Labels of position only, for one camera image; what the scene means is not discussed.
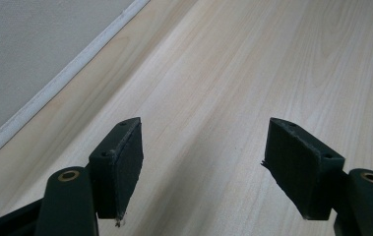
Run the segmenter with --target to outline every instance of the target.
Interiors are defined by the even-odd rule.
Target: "light wood surface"
[[[152,0],[0,150],[0,215],[134,116],[144,166],[101,235],[334,235],[260,163],[273,116],[373,169],[373,1]]]

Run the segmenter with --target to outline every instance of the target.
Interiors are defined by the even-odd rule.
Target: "gray wall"
[[[0,1],[0,136],[3,136],[0,147],[148,1],[133,2]],[[123,18],[126,15],[123,11],[135,4],[131,16],[125,16],[126,21],[117,29],[116,19]],[[101,45],[98,45],[97,37],[106,30],[106,41],[101,37]],[[96,49],[87,51],[88,45]],[[66,68],[78,55],[81,57],[84,50],[82,60],[79,58],[76,63],[79,68]],[[51,81],[60,73],[67,73],[67,79],[53,84]],[[44,92],[42,99],[35,99],[47,86],[53,87],[48,89],[48,95]]]

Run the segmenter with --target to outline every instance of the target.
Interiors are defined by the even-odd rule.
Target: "wood grain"
[[[152,0],[0,150],[0,215],[133,116],[144,166],[101,235],[334,235],[260,162],[273,116],[373,169],[373,2]]]

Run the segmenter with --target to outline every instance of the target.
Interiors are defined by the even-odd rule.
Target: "wooden table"
[[[134,116],[144,166],[101,235],[333,235],[260,163],[279,117],[373,169],[373,1],[152,0],[0,150],[0,216]]]

